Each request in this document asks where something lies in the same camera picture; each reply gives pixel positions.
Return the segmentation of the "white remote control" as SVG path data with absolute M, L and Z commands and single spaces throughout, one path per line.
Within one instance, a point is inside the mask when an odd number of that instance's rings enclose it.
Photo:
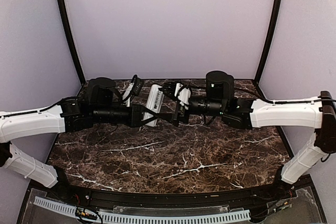
M 151 111 L 155 112 L 155 113 L 159 113 L 161 110 L 161 106 L 162 106 L 162 102 L 164 99 L 164 94 L 162 91 L 159 90 L 159 88 L 161 88 L 162 86 L 157 85 L 157 84 L 153 84 L 151 86 L 151 90 L 149 93 L 149 97 L 146 103 L 146 108 L 150 109 Z M 144 116 L 143 116 L 143 120 L 147 120 L 149 118 L 152 118 L 153 115 L 145 112 Z M 151 127 L 155 127 L 157 123 L 157 119 L 149 122 L 146 124 L 146 126 L 151 126 Z

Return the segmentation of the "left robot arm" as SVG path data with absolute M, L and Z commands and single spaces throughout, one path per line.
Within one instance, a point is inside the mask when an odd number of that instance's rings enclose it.
M 141 127 L 155 120 L 162 103 L 160 86 L 154 84 L 147 106 L 132 104 L 132 98 L 139 95 L 143 85 L 143 80 L 134 76 L 126 91 L 120 93 L 113 80 L 100 77 L 88 82 L 81 97 L 67 97 L 30 111 L 1 112 L 1 167 L 53 188 L 63 201 L 71 200 L 74 189 L 68 185 L 64 171 L 29 156 L 12 140 L 45 133 L 77 132 L 96 123 Z

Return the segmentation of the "black front rail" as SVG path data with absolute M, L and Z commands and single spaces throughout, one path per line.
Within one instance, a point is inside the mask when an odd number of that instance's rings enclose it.
M 139 208 L 184 208 L 211 207 L 228 205 L 235 207 L 259 207 L 267 202 L 289 198 L 289 190 L 294 196 L 296 191 L 305 187 L 314 187 L 311 176 L 303 175 L 298 182 L 286 190 L 276 188 L 272 184 L 198 194 L 137 194 L 117 191 L 89 189 L 71 185 L 71 194 L 79 196 L 81 206 L 94 209 L 113 209 L 115 206 Z

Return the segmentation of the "black frame post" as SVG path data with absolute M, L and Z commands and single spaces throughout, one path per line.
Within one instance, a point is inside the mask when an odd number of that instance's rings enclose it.
M 75 71 L 76 71 L 80 84 L 84 85 L 86 82 L 86 79 L 85 79 L 85 75 L 84 75 L 84 72 L 83 72 L 83 69 L 82 69 L 82 66 L 79 60 L 79 56 L 76 50 L 75 41 L 72 35 L 65 0 L 57 0 L 57 4 L 58 4 L 60 18 L 61 18 L 64 33 L 66 36 L 66 41 L 68 44 L 69 52 L 71 55 L 72 63 L 75 67 Z
M 271 43 L 272 43 L 275 29 L 276 29 L 280 5 L 281 5 L 281 0 L 274 0 L 273 5 L 272 5 L 272 10 L 271 10 L 271 15 L 270 15 L 270 21 L 269 21 L 269 25 L 267 29 L 267 34 L 265 38 L 265 43 L 264 43 L 263 50 L 260 56 L 260 61 L 257 67 L 257 71 L 254 77 L 254 83 L 256 85 L 259 85 L 264 69 L 265 69 L 265 66 L 266 66 L 266 62 L 267 62 L 268 55 L 269 55 L 270 48 L 271 48 Z

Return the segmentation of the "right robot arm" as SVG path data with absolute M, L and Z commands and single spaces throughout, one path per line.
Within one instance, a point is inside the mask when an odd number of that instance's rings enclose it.
M 166 82 L 159 88 L 176 101 L 171 123 L 187 122 L 190 115 L 211 116 L 236 129 L 266 126 L 303 126 L 314 130 L 306 145 L 281 169 L 274 184 L 268 188 L 273 200 L 280 199 L 299 177 L 318 161 L 327 160 L 335 153 L 335 100 L 329 91 L 317 97 L 299 100 L 244 99 L 234 96 L 234 77 L 223 71 L 206 74 L 206 95 L 192 95 L 193 86 L 179 82 Z

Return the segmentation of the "right black frame post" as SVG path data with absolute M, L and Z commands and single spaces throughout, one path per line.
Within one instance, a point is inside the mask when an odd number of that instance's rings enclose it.
M 254 83 L 256 85 L 259 85 L 264 69 L 265 69 L 265 66 L 266 66 L 266 62 L 267 62 L 268 55 L 269 55 L 270 48 L 271 48 L 271 43 L 272 43 L 275 29 L 276 29 L 280 5 L 281 5 L 281 0 L 274 0 L 273 5 L 272 5 L 272 10 L 271 10 L 271 15 L 270 15 L 270 21 L 269 21 L 269 25 L 267 29 L 267 34 L 265 38 L 265 43 L 264 43 L 263 50 L 260 56 L 260 61 L 257 67 L 257 71 L 254 77 Z

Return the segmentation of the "left black frame post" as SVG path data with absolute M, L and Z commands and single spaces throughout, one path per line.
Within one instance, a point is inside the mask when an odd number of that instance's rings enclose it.
M 75 67 L 75 71 L 76 71 L 80 84 L 84 85 L 86 82 L 86 79 L 85 79 L 85 75 L 84 75 L 84 72 L 83 72 L 83 69 L 82 69 L 82 66 L 79 60 L 79 56 L 76 50 L 75 41 L 72 35 L 65 0 L 57 0 L 57 4 L 58 4 L 60 18 L 61 18 L 64 33 L 66 36 L 66 41 L 68 44 L 69 52 L 71 55 L 72 63 Z

